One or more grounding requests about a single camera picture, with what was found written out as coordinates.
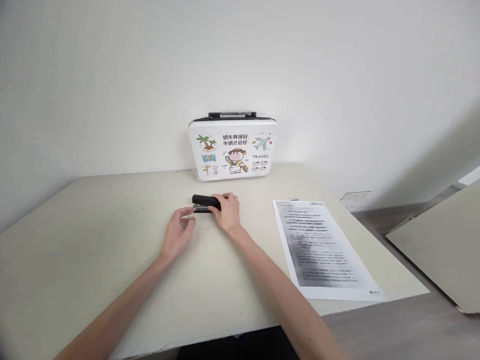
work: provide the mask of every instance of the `white briefcase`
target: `white briefcase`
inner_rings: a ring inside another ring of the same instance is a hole
[[[210,112],[188,125],[197,179],[265,176],[274,160],[279,125],[256,112]]]

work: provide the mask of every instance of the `power outlet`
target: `power outlet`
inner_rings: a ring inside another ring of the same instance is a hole
[[[370,193],[371,191],[347,192],[340,201],[365,199]]]

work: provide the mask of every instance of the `stapler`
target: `stapler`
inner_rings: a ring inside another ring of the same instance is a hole
[[[194,213],[211,213],[208,209],[209,206],[216,207],[218,210],[222,211],[220,201],[212,196],[193,195],[191,197],[191,202],[195,209]]]

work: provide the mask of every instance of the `printed document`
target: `printed document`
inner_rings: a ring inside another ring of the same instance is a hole
[[[385,296],[323,202],[273,201],[291,281],[307,299]]]

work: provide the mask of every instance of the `gray floor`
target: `gray floor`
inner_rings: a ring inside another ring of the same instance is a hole
[[[353,214],[430,290],[430,294],[326,316],[353,359],[480,359],[480,318],[456,310],[384,236],[410,214],[429,208],[414,204]]]

